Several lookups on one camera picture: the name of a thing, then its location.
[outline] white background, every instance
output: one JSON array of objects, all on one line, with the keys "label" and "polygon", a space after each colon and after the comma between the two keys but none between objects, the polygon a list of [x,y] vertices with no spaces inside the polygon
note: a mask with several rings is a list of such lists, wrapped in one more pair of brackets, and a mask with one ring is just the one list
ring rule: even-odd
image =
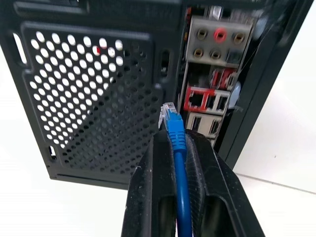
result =
[{"label": "white background", "polygon": [[[316,236],[316,5],[234,171],[268,237]],[[49,179],[0,52],[0,236],[119,237],[127,191]]]}]

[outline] blue ethernet cable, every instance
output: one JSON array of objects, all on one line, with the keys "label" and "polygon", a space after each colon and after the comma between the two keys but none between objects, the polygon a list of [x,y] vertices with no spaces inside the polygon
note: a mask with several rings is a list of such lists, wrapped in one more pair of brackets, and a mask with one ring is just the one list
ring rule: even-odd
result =
[{"label": "blue ethernet cable", "polygon": [[173,103],[161,107],[159,125],[162,120],[169,134],[174,157],[177,185],[177,228],[179,237],[192,237],[190,197],[185,162],[187,158],[186,134],[180,114]]}]

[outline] perforated metal panel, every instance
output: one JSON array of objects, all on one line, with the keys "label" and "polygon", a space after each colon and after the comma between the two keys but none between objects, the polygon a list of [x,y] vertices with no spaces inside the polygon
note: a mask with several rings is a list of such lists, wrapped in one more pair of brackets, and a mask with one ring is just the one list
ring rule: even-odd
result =
[{"label": "perforated metal panel", "polygon": [[130,176],[158,129],[149,36],[26,23],[23,38],[24,82],[62,165]]}]

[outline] computer tower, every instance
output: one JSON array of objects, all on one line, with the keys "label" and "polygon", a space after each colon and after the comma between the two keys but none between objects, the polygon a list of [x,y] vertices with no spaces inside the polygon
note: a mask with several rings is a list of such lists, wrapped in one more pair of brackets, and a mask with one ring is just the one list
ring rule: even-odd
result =
[{"label": "computer tower", "polygon": [[233,168],[312,0],[0,0],[51,179],[128,188],[174,102]]}]

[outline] cable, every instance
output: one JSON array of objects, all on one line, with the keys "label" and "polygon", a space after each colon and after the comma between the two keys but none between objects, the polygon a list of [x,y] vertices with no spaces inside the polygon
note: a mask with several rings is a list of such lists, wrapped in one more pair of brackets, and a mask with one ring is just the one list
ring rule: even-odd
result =
[{"label": "cable", "polygon": [[162,119],[168,131],[174,157],[177,185],[177,227],[179,237],[192,237],[192,222],[188,180],[185,168],[187,157],[186,134],[183,121],[173,103],[161,107],[159,125]]}]

